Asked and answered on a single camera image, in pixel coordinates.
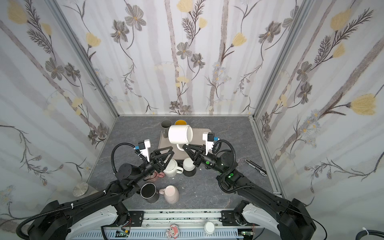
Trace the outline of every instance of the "white mug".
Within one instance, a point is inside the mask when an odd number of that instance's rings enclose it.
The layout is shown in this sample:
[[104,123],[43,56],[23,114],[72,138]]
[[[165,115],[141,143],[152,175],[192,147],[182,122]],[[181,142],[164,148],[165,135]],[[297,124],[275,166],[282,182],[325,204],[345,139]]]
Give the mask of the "white mug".
[[184,149],[180,144],[189,144],[192,142],[193,131],[189,125],[172,125],[168,130],[168,139],[172,144],[176,144],[181,151]]
[[163,171],[167,177],[174,177],[177,173],[183,173],[184,169],[182,167],[179,167],[177,165],[177,162],[175,159],[170,159],[169,164]]
[[179,191],[173,185],[160,189],[159,193],[164,195],[164,198],[169,204],[174,204],[179,200]]

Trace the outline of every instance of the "gray marble tabletop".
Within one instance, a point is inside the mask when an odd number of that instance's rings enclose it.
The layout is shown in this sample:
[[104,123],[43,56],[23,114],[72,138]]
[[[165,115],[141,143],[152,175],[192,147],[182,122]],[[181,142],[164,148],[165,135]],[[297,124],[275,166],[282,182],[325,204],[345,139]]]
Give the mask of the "gray marble tabletop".
[[[244,162],[244,159],[247,158],[264,167],[249,119],[245,116],[119,117],[88,183],[92,187],[102,190],[109,182],[115,180],[111,167],[111,151],[118,143],[129,142],[136,145],[139,141],[150,139],[152,145],[150,150],[156,149],[160,140],[160,123],[165,119],[169,119],[173,123],[176,120],[183,119],[187,124],[191,125],[192,128],[209,128],[215,133],[215,136],[228,140],[236,150],[237,162],[239,164],[237,170],[255,184],[272,192],[269,178],[262,176]],[[130,147],[121,146],[115,152],[116,168],[118,169],[123,163],[139,166],[141,160]],[[134,194],[123,203],[128,209],[226,209],[236,207],[241,200],[245,199],[237,194],[226,194],[222,192],[217,185],[216,176],[217,172],[207,170],[203,165],[200,165],[196,174],[192,177],[177,174],[173,178],[165,177],[154,182],[158,189],[165,188],[168,185],[177,187],[180,193],[180,199],[175,204],[168,204],[162,195],[160,195],[156,203],[150,204],[139,194]]]

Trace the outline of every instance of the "yellow cup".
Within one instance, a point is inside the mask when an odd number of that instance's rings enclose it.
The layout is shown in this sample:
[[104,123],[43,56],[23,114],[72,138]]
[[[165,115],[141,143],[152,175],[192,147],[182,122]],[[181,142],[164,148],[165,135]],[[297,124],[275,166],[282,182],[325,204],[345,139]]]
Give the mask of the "yellow cup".
[[177,120],[177,121],[175,122],[175,125],[186,125],[186,124],[187,124],[187,122],[184,121],[184,120]]

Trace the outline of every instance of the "dark gray cup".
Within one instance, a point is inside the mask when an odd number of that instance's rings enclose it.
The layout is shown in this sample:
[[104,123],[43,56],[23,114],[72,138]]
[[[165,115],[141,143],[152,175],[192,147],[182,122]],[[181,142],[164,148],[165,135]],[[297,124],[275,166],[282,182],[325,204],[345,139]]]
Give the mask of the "dark gray cup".
[[169,131],[169,127],[172,126],[172,121],[164,120],[161,122],[161,126],[163,128],[163,137],[168,138],[168,131]]
[[141,187],[140,195],[149,203],[155,203],[159,199],[159,191],[157,191],[155,184],[149,182]]

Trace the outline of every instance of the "beige tray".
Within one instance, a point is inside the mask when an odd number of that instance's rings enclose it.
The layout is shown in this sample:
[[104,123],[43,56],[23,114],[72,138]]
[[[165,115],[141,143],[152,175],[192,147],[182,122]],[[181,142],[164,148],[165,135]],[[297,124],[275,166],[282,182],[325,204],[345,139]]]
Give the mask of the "beige tray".
[[[203,141],[203,133],[211,132],[211,130],[208,128],[192,128],[192,132],[193,132],[193,138],[192,138],[191,144],[204,145],[205,141]],[[172,144],[169,142],[168,138],[164,138],[163,131],[161,131],[159,149],[164,147],[169,147],[169,146],[173,147],[173,152],[175,153],[172,157],[173,159],[184,160],[188,157],[185,151],[180,151],[177,148],[176,144]]]

